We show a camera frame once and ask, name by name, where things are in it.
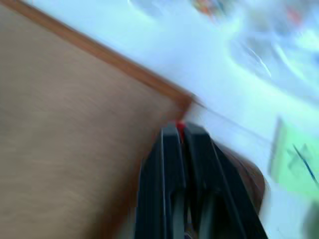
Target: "black plastic object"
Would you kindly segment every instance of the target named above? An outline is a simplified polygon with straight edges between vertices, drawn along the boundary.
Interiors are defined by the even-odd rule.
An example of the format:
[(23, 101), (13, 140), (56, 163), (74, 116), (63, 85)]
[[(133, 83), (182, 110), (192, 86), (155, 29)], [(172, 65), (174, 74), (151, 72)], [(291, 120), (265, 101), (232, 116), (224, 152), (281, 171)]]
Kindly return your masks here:
[(239, 173), (208, 133), (170, 124), (141, 168), (135, 239), (183, 239), (175, 221), (185, 222), (189, 207), (199, 239), (225, 230), (228, 239), (267, 238)]

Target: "green paper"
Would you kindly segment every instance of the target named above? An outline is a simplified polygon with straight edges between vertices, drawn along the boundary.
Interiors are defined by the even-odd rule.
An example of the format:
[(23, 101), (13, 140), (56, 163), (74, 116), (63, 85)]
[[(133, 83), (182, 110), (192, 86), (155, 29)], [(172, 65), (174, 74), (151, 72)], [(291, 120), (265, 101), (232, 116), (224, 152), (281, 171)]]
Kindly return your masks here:
[(319, 201), (319, 137), (281, 122), (277, 130), (271, 176), (288, 191)]

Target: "white table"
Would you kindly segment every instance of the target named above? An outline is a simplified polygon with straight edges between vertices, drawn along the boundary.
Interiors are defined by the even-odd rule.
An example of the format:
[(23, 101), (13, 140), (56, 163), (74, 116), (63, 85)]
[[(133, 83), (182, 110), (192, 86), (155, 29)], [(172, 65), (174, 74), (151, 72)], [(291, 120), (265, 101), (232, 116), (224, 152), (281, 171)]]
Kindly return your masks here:
[(266, 175), (271, 193), (263, 223), (269, 238), (303, 238), (301, 225), (310, 203), (274, 184), (267, 169), (278, 117), (319, 130), (319, 108), (235, 65), (227, 48), (235, 25), (214, 27), (186, 1), (158, 18), (144, 15), (127, 0), (26, 2), (194, 93), (208, 110), (198, 107), (188, 118)]

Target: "wooden edge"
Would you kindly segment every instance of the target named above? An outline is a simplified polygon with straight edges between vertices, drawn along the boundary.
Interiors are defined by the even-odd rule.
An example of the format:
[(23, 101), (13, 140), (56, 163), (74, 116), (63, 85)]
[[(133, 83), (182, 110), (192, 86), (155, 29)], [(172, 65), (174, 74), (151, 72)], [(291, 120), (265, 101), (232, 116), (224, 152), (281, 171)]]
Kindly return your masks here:
[(123, 55), (116, 53), (110, 48), (97, 43), (89, 37), (53, 19), (35, 7), (32, 7), (20, 0), (0, 0), (0, 3), (45, 27), (64, 40), (72, 43), (100, 60), (113, 65), (127, 75), (158, 91), (162, 95), (171, 98), (182, 109), (187, 108), (187, 106), (189, 106), (193, 101), (192, 94), (174, 84), (169, 83), (163, 77), (132, 62)]
[[(172, 119), (176, 121), (183, 120), (187, 110), (178, 112), (172, 115)], [(152, 148), (153, 142), (155, 142), (158, 131), (153, 133), (152, 140), (147, 146), (147, 149), (140, 156), (138, 164), (135, 165), (131, 174), (127, 176), (127, 180), (118, 188), (118, 192), (114, 195), (111, 203), (105, 207), (106, 209), (111, 209), (105, 212), (107, 216), (103, 215), (103, 219), (98, 225), (97, 235), (93, 236), (94, 239), (113, 239), (116, 238), (119, 230), (121, 229), (123, 223), (127, 220), (128, 215), (135, 210), (137, 206), (137, 192), (139, 189), (139, 176), (141, 169), (142, 159), (145, 158)]]

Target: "blue pen mark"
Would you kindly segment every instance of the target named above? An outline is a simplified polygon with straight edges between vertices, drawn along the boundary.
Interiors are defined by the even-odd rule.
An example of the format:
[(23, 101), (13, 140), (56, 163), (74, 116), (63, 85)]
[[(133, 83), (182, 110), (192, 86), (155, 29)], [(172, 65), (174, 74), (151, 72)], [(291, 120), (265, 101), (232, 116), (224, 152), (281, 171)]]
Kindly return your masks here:
[(307, 163), (306, 159), (301, 155), (301, 153), (297, 150), (297, 148), (294, 144), (293, 144), (293, 146), (294, 146), (294, 149), (297, 152), (298, 156), (303, 160), (304, 164), (306, 165), (308, 172), (310, 173), (311, 177), (313, 178), (313, 181), (319, 187), (319, 183), (318, 183), (314, 173), (312, 172), (311, 168), (309, 167), (309, 164)]

